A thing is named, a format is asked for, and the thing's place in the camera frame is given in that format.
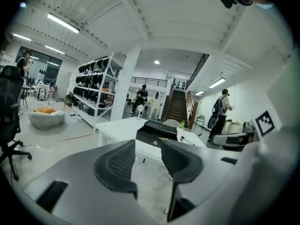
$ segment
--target potted plant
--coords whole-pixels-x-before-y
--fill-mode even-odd
[[[179,128],[180,129],[183,129],[184,126],[185,126],[186,122],[185,121],[181,121],[180,124],[179,124]]]

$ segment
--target staircase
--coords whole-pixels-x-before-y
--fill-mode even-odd
[[[188,126],[187,120],[187,105],[185,93],[182,91],[173,91],[170,105],[166,112],[165,120],[174,119],[178,122],[185,121],[186,127]]]

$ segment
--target chair wheel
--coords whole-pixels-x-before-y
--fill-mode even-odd
[[[19,180],[19,176],[14,175],[14,180],[18,181]]]

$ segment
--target white column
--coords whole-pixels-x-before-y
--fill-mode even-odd
[[[140,51],[140,46],[136,45],[130,49],[127,55],[124,67],[119,77],[119,83],[116,88],[116,95],[112,106],[111,121],[120,120],[123,117],[130,80],[133,75],[137,59],[140,55]]]

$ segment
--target white shirt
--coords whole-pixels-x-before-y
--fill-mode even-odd
[[[221,95],[221,96],[219,96],[219,99],[221,100],[224,109],[225,109],[226,105],[230,105],[228,97]],[[225,112],[222,112],[220,115],[227,116],[227,109],[225,109]]]

